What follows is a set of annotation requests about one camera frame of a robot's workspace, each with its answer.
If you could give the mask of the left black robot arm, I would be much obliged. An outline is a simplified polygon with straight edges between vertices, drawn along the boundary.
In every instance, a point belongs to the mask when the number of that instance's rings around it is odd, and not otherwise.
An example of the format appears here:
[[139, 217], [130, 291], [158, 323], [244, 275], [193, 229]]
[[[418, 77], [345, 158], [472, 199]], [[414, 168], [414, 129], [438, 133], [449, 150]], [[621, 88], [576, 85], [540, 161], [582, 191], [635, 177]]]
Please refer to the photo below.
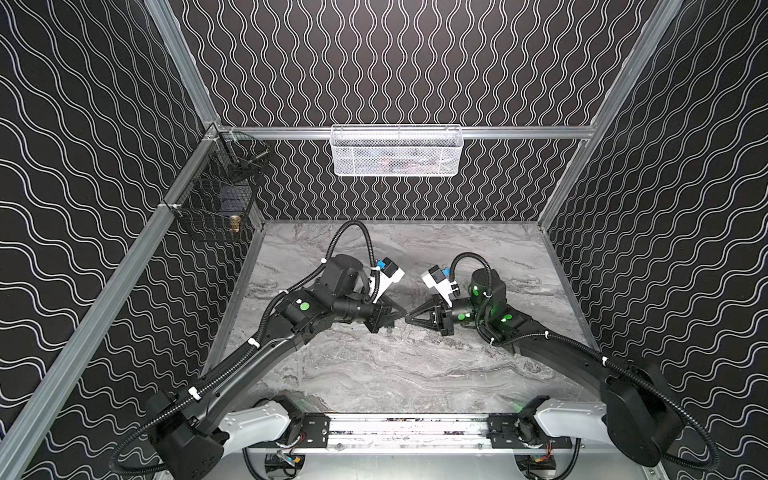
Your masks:
[[150, 398], [149, 419], [119, 441], [110, 471], [124, 478], [163, 471], [204, 478], [231, 451], [246, 448], [225, 430], [226, 418], [275, 365], [336, 323], [361, 323], [377, 333], [402, 316], [384, 293], [400, 273], [390, 258], [376, 259], [362, 221], [343, 223], [320, 264], [269, 302], [240, 347], [182, 390]]

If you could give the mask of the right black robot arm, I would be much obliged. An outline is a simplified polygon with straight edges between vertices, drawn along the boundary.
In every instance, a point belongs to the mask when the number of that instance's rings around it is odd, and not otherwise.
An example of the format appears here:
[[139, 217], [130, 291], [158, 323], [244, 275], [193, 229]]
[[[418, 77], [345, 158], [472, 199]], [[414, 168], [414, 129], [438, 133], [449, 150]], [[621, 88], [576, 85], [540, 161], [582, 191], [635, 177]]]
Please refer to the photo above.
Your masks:
[[539, 395], [509, 425], [491, 423], [491, 441], [513, 438], [540, 447], [568, 438], [578, 448], [592, 440], [645, 467], [663, 460], [702, 472], [720, 466], [712, 434], [675, 398], [657, 364], [610, 357], [512, 307], [505, 283], [477, 253], [462, 252], [449, 267], [432, 266], [421, 278], [436, 293], [407, 314], [407, 323], [443, 336], [456, 325], [469, 327], [490, 348], [540, 362], [597, 398], [581, 403]]

